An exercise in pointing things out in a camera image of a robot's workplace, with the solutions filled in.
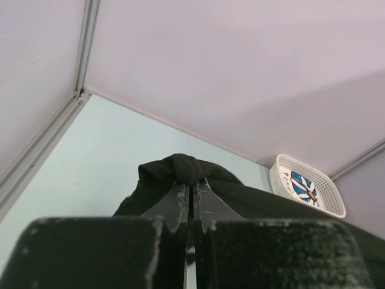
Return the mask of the black printed t-shirt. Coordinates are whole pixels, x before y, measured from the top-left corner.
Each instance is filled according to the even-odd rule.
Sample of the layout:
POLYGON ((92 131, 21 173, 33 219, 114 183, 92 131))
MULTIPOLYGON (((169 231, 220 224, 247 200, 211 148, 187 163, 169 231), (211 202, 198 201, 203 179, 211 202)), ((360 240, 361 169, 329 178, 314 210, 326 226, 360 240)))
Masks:
POLYGON ((138 166, 139 180, 115 216, 139 216, 161 200, 176 181, 193 186, 206 179, 214 193, 246 219, 329 219, 319 210, 244 185, 224 167, 185 154, 173 154, 138 166))

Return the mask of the aluminium corner post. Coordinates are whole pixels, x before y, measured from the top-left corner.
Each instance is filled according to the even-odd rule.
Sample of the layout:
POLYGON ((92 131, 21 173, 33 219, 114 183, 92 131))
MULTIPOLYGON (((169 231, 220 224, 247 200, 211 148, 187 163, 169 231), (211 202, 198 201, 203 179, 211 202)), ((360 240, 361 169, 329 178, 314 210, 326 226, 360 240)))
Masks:
POLYGON ((358 166, 362 165, 363 163, 367 162, 380 152, 384 151, 385 147, 385 140, 382 139, 375 145, 371 146, 366 151, 362 152, 360 155, 352 159, 351 161, 344 164, 342 167, 334 171, 332 174, 329 175, 330 179, 332 181, 336 181, 349 173, 350 171, 356 169, 358 166))
POLYGON ((1 202, 34 166, 34 144, 79 96, 98 1, 1 2, 1 202))

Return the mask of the right aluminium corner post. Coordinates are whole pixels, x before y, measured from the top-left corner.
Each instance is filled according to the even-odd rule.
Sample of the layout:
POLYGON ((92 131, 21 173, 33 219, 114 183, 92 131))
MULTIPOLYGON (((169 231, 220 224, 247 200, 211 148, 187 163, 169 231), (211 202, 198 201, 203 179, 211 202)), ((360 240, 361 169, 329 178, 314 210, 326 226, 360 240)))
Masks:
POLYGON ((384 151, 385 147, 385 140, 382 139, 375 145, 371 146, 366 151, 362 152, 360 155, 352 159, 351 161, 344 164, 342 167, 334 171, 332 174, 329 175, 330 179, 332 181, 336 181, 349 173, 350 171, 356 169, 358 166, 362 165, 363 163, 367 162, 380 152, 384 151))

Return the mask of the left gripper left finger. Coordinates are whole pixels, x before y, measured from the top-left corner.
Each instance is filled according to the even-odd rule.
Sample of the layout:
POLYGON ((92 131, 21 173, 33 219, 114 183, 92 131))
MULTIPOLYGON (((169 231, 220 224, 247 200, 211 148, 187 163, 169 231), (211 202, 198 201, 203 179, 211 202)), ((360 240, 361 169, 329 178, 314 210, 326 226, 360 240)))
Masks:
POLYGON ((183 288, 189 188, 136 217, 41 218, 20 235, 2 288, 183 288))

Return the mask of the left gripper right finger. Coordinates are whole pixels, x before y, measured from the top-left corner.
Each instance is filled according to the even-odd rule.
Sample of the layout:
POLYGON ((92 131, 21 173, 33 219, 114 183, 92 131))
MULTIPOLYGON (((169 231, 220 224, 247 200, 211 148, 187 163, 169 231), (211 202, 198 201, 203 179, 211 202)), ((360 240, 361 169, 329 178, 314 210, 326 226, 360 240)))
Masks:
POLYGON ((249 219, 193 188, 198 288, 374 288, 356 241, 329 220, 249 219))

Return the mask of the white plastic basket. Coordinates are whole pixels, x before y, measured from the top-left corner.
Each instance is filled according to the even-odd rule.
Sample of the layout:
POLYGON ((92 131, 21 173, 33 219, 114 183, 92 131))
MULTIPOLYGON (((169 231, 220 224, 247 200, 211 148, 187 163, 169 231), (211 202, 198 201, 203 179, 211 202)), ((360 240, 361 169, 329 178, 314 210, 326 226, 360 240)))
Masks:
POLYGON ((275 195, 285 197, 303 205, 307 205, 340 219, 346 216, 347 211, 337 187, 326 174, 320 172, 319 170, 316 170, 313 167, 310 167, 307 164, 304 164, 292 157, 279 154, 276 157, 276 161, 270 169, 269 173, 271 187, 275 195), (281 168, 286 168, 297 172, 314 183, 319 201, 321 203, 319 208, 295 200, 294 197, 292 197, 286 191, 282 183, 282 176, 280 173, 281 168))

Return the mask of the left aluminium corner post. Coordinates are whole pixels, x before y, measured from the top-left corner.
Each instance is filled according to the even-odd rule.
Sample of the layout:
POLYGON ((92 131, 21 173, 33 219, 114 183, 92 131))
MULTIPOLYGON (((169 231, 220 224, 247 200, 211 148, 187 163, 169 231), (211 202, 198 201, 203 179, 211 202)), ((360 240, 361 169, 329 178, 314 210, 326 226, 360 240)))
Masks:
POLYGON ((1 202, 34 166, 34 144, 79 96, 98 1, 1 2, 1 202))

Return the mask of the white daisy print t-shirt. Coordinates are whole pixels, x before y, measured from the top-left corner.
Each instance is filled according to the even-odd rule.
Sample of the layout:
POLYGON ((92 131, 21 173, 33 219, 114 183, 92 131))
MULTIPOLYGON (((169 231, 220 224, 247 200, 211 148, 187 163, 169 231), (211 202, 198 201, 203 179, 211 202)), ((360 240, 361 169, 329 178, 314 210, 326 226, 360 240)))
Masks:
POLYGON ((281 168, 280 173, 284 188, 295 200, 319 208, 321 203, 312 181, 286 168, 281 168))

